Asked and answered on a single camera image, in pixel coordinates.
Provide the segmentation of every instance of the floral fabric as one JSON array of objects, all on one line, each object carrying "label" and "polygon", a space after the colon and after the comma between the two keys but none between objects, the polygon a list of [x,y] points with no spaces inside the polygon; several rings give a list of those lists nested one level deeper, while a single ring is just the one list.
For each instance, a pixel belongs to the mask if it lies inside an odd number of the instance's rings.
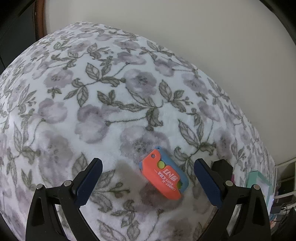
[{"label": "floral fabric", "polygon": [[[18,56],[0,90],[0,212],[20,240],[36,184],[59,186],[95,157],[103,174],[81,211],[106,241],[196,240],[215,212],[194,175],[197,158],[226,159],[239,186],[253,170],[273,183],[272,157],[225,91],[133,33],[71,24]],[[157,145],[189,178],[178,201],[140,173]]]}]

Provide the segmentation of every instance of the leaf print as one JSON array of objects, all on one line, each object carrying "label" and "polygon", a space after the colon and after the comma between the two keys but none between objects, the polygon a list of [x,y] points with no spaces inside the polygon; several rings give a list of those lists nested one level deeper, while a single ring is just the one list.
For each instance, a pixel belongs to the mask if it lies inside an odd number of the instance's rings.
[{"label": "leaf print", "polygon": [[52,94],[52,98],[55,97],[55,94],[61,94],[62,93],[59,88],[48,89],[47,92]]},{"label": "leaf print", "polygon": [[72,81],[72,85],[76,88],[79,88],[81,86],[84,86],[84,84],[82,82],[79,81],[80,79],[79,78],[76,78]]},{"label": "leaf print", "polygon": [[70,58],[78,58],[78,53],[74,53],[74,52],[68,50],[68,56]]},{"label": "leaf print", "polygon": [[219,98],[217,98],[217,104],[218,104],[219,108],[221,109],[221,111],[224,112],[224,107],[223,107],[222,102],[220,101]]},{"label": "leaf print", "polygon": [[91,45],[87,48],[87,52],[92,53],[92,52],[95,52],[97,49],[98,49],[98,45],[96,43],[94,43],[93,45]]},{"label": "leaf print", "polygon": [[150,108],[146,112],[146,119],[148,124],[153,127],[163,126],[163,121],[158,120],[159,110],[157,108]]},{"label": "leaf print", "polygon": [[20,152],[22,148],[22,134],[14,123],[13,140],[15,143],[15,149]]},{"label": "leaf print", "polygon": [[84,171],[87,166],[87,159],[85,158],[84,154],[81,153],[72,166],[72,177],[75,178],[77,174],[81,171]]},{"label": "leaf print", "polygon": [[152,42],[150,42],[150,41],[147,40],[147,45],[148,45],[151,49],[153,49],[153,50],[155,50],[155,51],[158,51],[158,48],[157,48],[157,46],[156,46],[154,43],[152,43]]},{"label": "leaf print", "polygon": [[107,95],[105,95],[104,93],[102,93],[101,91],[97,91],[97,97],[100,102],[107,104],[107,105],[111,104],[110,98]]},{"label": "leaf print", "polygon": [[7,158],[9,161],[12,161],[14,159],[10,147],[7,148]]},{"label": "leaf print", "polygon": [[75,95],[77,94],[77,92],[78,92],[78,89],[75,89],[75,90],[73,90],[73,91],[70,91],[70,92],[64,97],[64,100],[72,98],[73,96],[75,96]]},{"label": "leaf print", "polygon": [[111,64],[104,65],[104,67],[102,68],[102,76],[108,74],[110,70],[111,70]]},{"label": "leaf print", "polygon": [[207,80],[209,81],[209,83],[212,86],[212,88],[214,89],[214,91],[216,91],[217,94],[221,94],[221,92],[219,91],[219,89],[216,86],[216,84],[212,80],[210,80],[209,78]]},{"label": "leaf print", "polygon": [[174,92],[174,99],[180,99],[184,93],[184,90],[176,90]]},{"label": "leaf print", "polygon": [[234,143],[231,145],[232,154],[237,158],[237,140],[235,139]]},{"label": "leaf print", "polygon": [[186,112],[185,106],[180,101],[177,101],[176,99],[174,99],[170,101],[170,103],[172,104],[172,106],[179,109],[180,112]]},{"label": "leaf print", "polygon": [[95,190],[107,187],[110,184],[114,173],[114,169],[111,171],[103,172],[98,180],[98,183],[96,184]]},{"label": "leaf print", "polygon": [[128,90],[128,92],[131,94],[131,96],[133,97],[133,99],[135,101],[137,101],[138,103],[144,105],[144,106],[149,106],[149,107],[156,107],[156,104],[154,103],[154,101],[152,100],[152,98],[149,96],[147,98],[142,98],[140,95],[138,95],[137,93],[134,93],[130,90]]},{"label": "leaf print", "polygon": [[22,181],[23,181],[24,185],[29,190],[35,191],[36,185],[35,184],[32,184],[32,181],[33,181],[32,170],[30,169],[28,175],[26,175],[25,172],[24,172],[24,170],[22,169],[21,176],[22,176]]},{"label": "leaf print", "polygon": [[244,183],[244,180],[242,179],[242,177],[239,177],[239,186],[240,187],[244,187],[245,186],[245,183]]},{"label": "leaf print", "polygon": [[204,93],[201,92],[197,92],[196,95],[198,97],[201,97],[205,102],[207,102],[207,100],[209,99]]},{"label": "leaf print", "polygon": [[125,210],[127,210],[127,211],[134,211],[135,210],[135,208],[133,207],[134,202],[135,201],[132,200],[132,199],[129,199],[129,200],[125,201],[124,204],[123,204],[123,208]]},{"label": "leaf print", "polygon": [[129,212],[128,215],[124,216],[121,220],[121,228],[129,226],[135,218],[135,212]]},{"label": "leaf print", "polygon": [[77,102],[80,105],[80,107],[83,106],[83,104],[88,100],[89,98],[89,92],[87,90],[86,86],[83,86],[80,88],[78,94],[77,94]]},{"label": "leaf print", "polygon": [[171,97],[172,97],[172,90],[170,89],[170,87],[168,86],[168,84],[162,80],[161,83],[159,84],[159,91],[160,94],[167,100],[170,101]]},{"label": "leaf print", "polygon": [[108,96],[109,96],[109,98],[111,99],[111,101],[115,100],[115,91],[114,91],[114,90],[111,90],[111,91],[108,93]]},{"label": "leaf print", "polygon": [[242,155],[243,151],[244,151],[244,146],[242,147],[242,149],[239,150],[238,157],[240,157]]},{"label": "leaf print", "polygon": [[77,61],[77,59],[71,59],[63,69],[67,69],[67,67],[72,68],[72,67],[76,66],[76,64],[74,64],[76,61]]},{"label": "leaf print", "polygon": [[4,123],[4,127],[3,127],[2,132],[4,133],[4,130],[6,130],[8,128],[9,128],[9,115],[7,116],[7,118],[5,120],[5,123]]},{"label": "leaf print", "polygon": [[213,105],[217,104],[217,97],[213,99]]},{"label": "leaf print", "polygon": [[202,140],[202,137],[204,135],[204,128],[205,128],[205,124],[203,123],[202,120],[200,120],[200,125],[197,128],[197,136],[198,136],[199,141]]},{"label": "leaf print", "polygon": [[194,174],[193,164],[192,164],[191,160],[188,160],[186,163],[186,173],[194,185],[195,180],[196,180],[196,176]]},{"label": "leaf print", "polygon": [[17,167],[15,165],[15,160],[11,161],[10,174],[11,174],[13,183],[16,186],[16,184],[17,184]]},{"label": "leaf print", "polygon": [[92,202],[96,203],[98,205],[98,210],[103,213],[107,213],[113,209],[113,205],[110,199],[107,198],[102,193],[98,193],[98,192],[92,193],[89,199]]},{"label": "leaf print", "polygon": [[20,111],[20,112],[18,112],[18,115],[23,114],[23,113],[26,112],[26,105],[25,104],[21,104],[21,105],[19,105],[18,109]]},{"label": "leaf print", "polygon": [[93,66],[92,64],[90,64],[90,63],[87,63],[87,66],[85,68],[85,72],[93,80],[99,80],[99,78],[100,78],[100,72],[99,72],[99,70],[95,66]]},{"label": "leaf print", "polygon": [[202,235],[202,232],[203,232],[202,225],[200,222],[198,222],[198,224],[193,232],[193,236],[192,236],[193,240],[198,240],[199,237]]},{"label": "leaf print", "polygon": [[32,165],[35,159],[35,152],[29,146],[22,148],[22,156],[29,159],[29,164]]},{"label": "leaf print", "polygon": [[139,222],[135,220],[127,229],[126,232],[128,238],[130,241],[135,241],[139,234],[140,234],[140,229],[139,229]]},{"label": "leaf print", "polygon": [[104,84],[111,84],[113,87],[117,87],[120,84],[120,80],[111,76],[105,76],[100,79]]},{"label": "leaf print", "polygon": [[197,126],[201,122],[200,114],[195,114],[193,118],[194,118],[194,126]]},{"label": "leaf print", "polygon": [[122,104],[122,105],[117,105],[117,106],[122,110],[128,110],[131,112],[138,112],[140,110],[146,109],[146,107],[143,107],[138,104],[126,104],[126,105]]},{"label": "leaf print", "polygon": [[183,138],[187,141],[187,143],[191,146],[194,146],[198,148],[198,139],[194,132],[189,128],[187,124],[182,122],[181,120],[179,121],[179,131]]},{"label": "leaf print", "polygon": [[112,212],[111,215],[116,216],[116,217],[120,217],[120,216],[126,215],[127,213],[128,213],[128,211],[125,211],[125,210],[117,210],[115,212]]},{"label": "leaf print", "polygon": [[106,241],[126,241],[126,238],[119,231],[109,227],[107,224],[98,220],[99,232],[103,239]]},{"label": "leaf print", "polygon": [[189,158],[187,154],[181,152],[181,148],[179,146],[175,148],[174,156],[180,161],[186,161]]},{"label": "leaf print", "polygon": [[29,90],[29,86],[30,85],[28,85],[22,92],[21,92],[21,94],[20,94],[20,98],[19,98],[19,102],[18,102],[18,104],[20,105],[23,101],[24,101],[24,99],[26,98],[26,95],[27,95],[27,93],[28,93],[28,90]]},{"label": "leaf print", "polygon": [[210,144],[208,142],[202,142],[199,146],[199,149],[204,152],[204,151],[208,151],[209,152],[209,156],[213,155],[214,150],[215,150],[215,145],[214,144]]},{"label": "leaf print", "polygon": [[61,43],[60,42],[57,42],[55,45],[54,45],[54,50],[57,50],[61,47]]}]

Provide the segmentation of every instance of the box cutter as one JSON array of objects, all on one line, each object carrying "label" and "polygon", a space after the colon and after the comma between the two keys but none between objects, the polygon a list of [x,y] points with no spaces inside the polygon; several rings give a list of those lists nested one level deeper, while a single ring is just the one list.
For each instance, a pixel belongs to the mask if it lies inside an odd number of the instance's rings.
[{"label": "box cutter", "polygon": [[188,178],[177,164],[157,146],[139,164],[142,174],[165,197],[178,200],[188,187]]}]

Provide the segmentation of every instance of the flower print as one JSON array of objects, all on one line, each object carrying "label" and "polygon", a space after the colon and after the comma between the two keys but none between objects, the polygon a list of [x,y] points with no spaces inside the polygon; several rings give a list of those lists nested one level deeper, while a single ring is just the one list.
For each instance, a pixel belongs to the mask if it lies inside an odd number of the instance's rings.
[{"label": "flower print", "polygon": [[247,130],[245,130],[243,127],[239,128],[239,135],[241,137],[242,142],[245,145],[250,145],[251,139],[250,139],[250,134]]},{"label": "flower print", "polygon": [[13,103],[13,102],[17,101],[20,97],[21,92],[25,88],[26,80],[22,79],[19,82],[20,83],[17,85],[17,87],[13,88],[13,90],[9,96],[9,99],[8,99],[9,103]]},{"label": "flower print", "polygon": [[213,121],[220,121],[219,113],[216,111],[215,107],[208,105],[206,102],[201,101],[198,103],[200,112],[203,113],[206,117],[210,118]]},{"label": "flower print", "polygon": [[38,135],[39,170],[42,179],[51,186],[59,186],[67,180],[65,171],[73,157],[69,141],[53,131],[43,131]]},{"label": "flower print", "polygon": [[137,42],[134,42],[132,40],[116,39],[113,43],[119,46],[121,49],[136,50],[140,48],[140,45]]},{"label": "flower print", "polygon": [[42,61],[36,68],[36,70],[33,72],[33,79],[38,79],[43,75],[43,73],[48,70],[49,66],[54,62],[54,60],[50,61]]},{"label": "flower print", "polygon": [[139,164],[155,146],[170,149],[168,138],[163,133],[147,131],[143,126],[125,128],[120,135],[120,140],[121,154],[136,164]]},{"label": "flower print", "polygon": [[6,155],[6,142],[7,136],[4,133],[0,134],[0,157],[4,157]]},{"label": "flower print", "polygon": [[34,67],[35,67],[35,63],[26,64],[22,70],[23,74],[27,74],[27,73],[31,72]]},{"label": "flower print", "polygon": [[77,34],[77,38],[80,38],[80,39],[82,39],[82,38],[89,38],[89,37],[91,37],[93,35],[94,34],[92,34],[92,33],[80,33],[80,34]]},{"label": "flower print", "polygon": [[26,188],[26,191],[18,185],[15,188],[15,195],[18,201],[18,207],[23,214],[24,218],[28,217],[31,201],[33,198],[33,193],[28,188]]},{"label": "flower print", "polygon": [[129,63],[129,64],[145,64],[146,60],[140,55],[132,55],[128,52],[120,52],[117,54],[117,58],[113,59],[114,64]]},{"label": "flower print", "polygon": [[190,241],[192,225],[187,218],[169,220],[160,231],[161,241]]},{"label": "flower print", "polygon": [[0,172],[0,193],[3,193],[5,197],[11,197],[11,185],[8,182],[8,178]]},{"label": "flower print", "polygon": [[95,38],[95,40],[97,40],[97,41],[107,41],[107,40],[109,40],[111,38],[112,38],[112,35],[111,34],[99,34]]},{"label": "flower print", "polygon": [[79,121],[76,124],[75,134],[79,135],[79,139],[86,143],[96,143],[101,141],[107,134],[108,126],[104,119],[104,112],[93,105],[81,107],[77,113]]},{"label": "flower print", "polygon": [[220,127],[214,132],[214,141],[216,143],[217,156],[220,159],[230,160],[232,158],[230,149],[232,142],[231,134]]},{"label": "flower print", "polygon": [[161,210],[174,210],[183,201],[183,197],[179,200],[170,200],[163,196],[152,184],[147,183],[140,190],[141,201],[144,205]]},{"label": "flower print", "polygon": [[73,72],[68,69],[54,68],[47,74],[43,83],[47,88],[64,88],[66,85],[71,84]]},{"label": "flower print", "polygon": [[81,52],[85,50],[89,45],[91,45],[91,42],[89,40],[78,42],[73,44],[71,48],[69,48],[68,52],[73,52],[73,53]]},{"label": "flower print", "polygon": [[36,48],[35,51],[31,54],[31,58],[38,58],[43,55],[48,49],[44,47]]},{"label": "flower print", "polygon": [[192,188],[192,194],[196,199],[193,202],[193,209],[199,214],[205,214],[211,207],[211,203],[199,182]]},{"label": "flower print", "polygon": [[142,97],[156,94],[156,79],[150,72],[142,72],[138,69],[130,69],[124,73],[126,88],[138,93]]},{"label": "flower print", "polygon": [[10,223],[13,226],[13,230],[15,230],[22,240],[25,240],[25,226],[20,220],[18,213],[12,209],[9,205],[7,205],[6,215],[10,217]]},{"label": "flower print", "polygon": [[161,59],[158,59],[154,62],[155,64],[155,70],[161,73],[164,76],[171,77],[174,75],[174,66],[177,66],[175,62],[172,60],[168,60],[167,62]]},{"label": "flower print", "polygon": [[229,115],[227,112],[224,112],[223,114],[224,120],[226,122],[227,129],[234,135],[235,134],[235,124],[234,119],[235,117],[233,115]]},{"label": "flower print", "polygon": [[193,73],[182,74],[183,83],[188,86],[193,91],[201,92],[207,94],[207,87],[205,83],[197,78]]},{"label": "flower print", "polygon": [[38,115],[49,124],[63,122],[67,114],[68,110],[64,107],[63,102],[54,102],[52,99],[46,98],[39,104]]}]

